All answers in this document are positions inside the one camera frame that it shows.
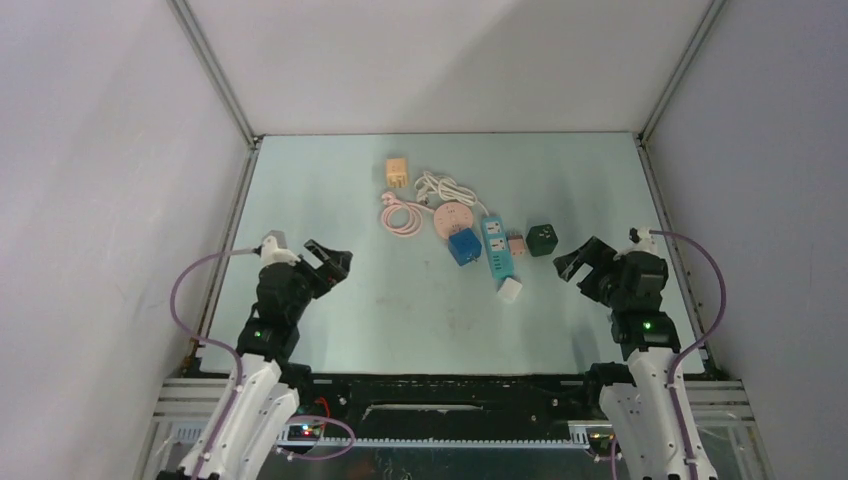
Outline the dark green cube socket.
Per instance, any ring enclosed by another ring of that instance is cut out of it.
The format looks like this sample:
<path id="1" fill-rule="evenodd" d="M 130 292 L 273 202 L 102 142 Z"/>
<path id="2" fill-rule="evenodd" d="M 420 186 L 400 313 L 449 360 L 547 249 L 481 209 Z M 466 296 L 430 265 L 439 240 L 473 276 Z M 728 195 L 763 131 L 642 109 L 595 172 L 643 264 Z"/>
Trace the dark green cube socket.
<path id="1" fill-rule="evenodd" d="M 525 237 L 527 250 L 532 257 L 550 255 L 558 245 L 558 236 L 551 224 L 532 226 Z"/>

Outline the yellow cube socket adapter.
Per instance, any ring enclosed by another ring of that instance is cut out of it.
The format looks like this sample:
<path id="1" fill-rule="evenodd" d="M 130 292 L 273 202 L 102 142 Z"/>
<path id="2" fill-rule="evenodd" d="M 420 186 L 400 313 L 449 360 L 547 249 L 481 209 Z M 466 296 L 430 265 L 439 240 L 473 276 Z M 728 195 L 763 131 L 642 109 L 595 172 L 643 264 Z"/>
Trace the yellow cube socket adapter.
<path id="1" fill-rule="evenodd" d="M 409 183 L 408 161 L 404 157 L 388 158 L 385 162 L 385 178 L 389 188 L 405 188 Z"/>

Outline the blue cube socket adapter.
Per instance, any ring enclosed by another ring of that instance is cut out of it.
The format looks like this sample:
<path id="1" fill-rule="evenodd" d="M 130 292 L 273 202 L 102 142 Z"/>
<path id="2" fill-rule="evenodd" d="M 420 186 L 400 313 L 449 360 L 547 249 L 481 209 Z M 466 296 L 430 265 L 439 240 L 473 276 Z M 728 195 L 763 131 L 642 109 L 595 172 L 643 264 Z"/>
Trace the blue cube socket adapter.
<path id="1" fill-rule="evenodd" d="M 482 244 L 471 228 L 464 228 L 448 237 L 448 250 L 458 266 L 477 261 Z"/>

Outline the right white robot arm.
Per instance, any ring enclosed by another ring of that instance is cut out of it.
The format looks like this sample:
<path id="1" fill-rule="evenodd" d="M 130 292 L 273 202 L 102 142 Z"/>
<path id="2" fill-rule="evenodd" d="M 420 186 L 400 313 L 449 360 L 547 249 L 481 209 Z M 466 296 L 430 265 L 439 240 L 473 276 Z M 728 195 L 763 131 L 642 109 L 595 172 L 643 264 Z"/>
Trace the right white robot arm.
<path id="1" fill-rule="evenodd" d="M 581 402 L 613 430 L 611 457 L 621 456 L 633 479 L 715 479 L 684 385 L 677 328 L 662 309 L 668 263 L 647 231 L 631 232 L 618 251 L 597 237 L 555 258 L 558 276 L 609 311 L 610 332 L 622 362 L 590 367 Z"/>

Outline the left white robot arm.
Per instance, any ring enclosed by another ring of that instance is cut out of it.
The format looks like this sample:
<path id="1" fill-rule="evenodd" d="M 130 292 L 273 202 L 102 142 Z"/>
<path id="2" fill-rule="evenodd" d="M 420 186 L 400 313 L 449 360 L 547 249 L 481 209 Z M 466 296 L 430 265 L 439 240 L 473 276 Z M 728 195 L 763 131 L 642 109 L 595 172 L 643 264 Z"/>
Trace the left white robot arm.
<path id="1" fill-rule="evenodd" d="M 214 341 L 234 360 L 224 393 L 192 449 L 160 479 L 255 479 L 278 438 L 295 426 L 319 440 L 329 425 L 343 429 L 349 451 L 353 429 L 328 414 L 310 415 L 316 403 L 311 369 L 291 362 L 298 324 L 310 303 L 345 280 L 353 255 L 308 240 L 319 266 L 288 249 L 279 232 L 252 248 L 261 261 L 256 300 L 234 346 Z"/>

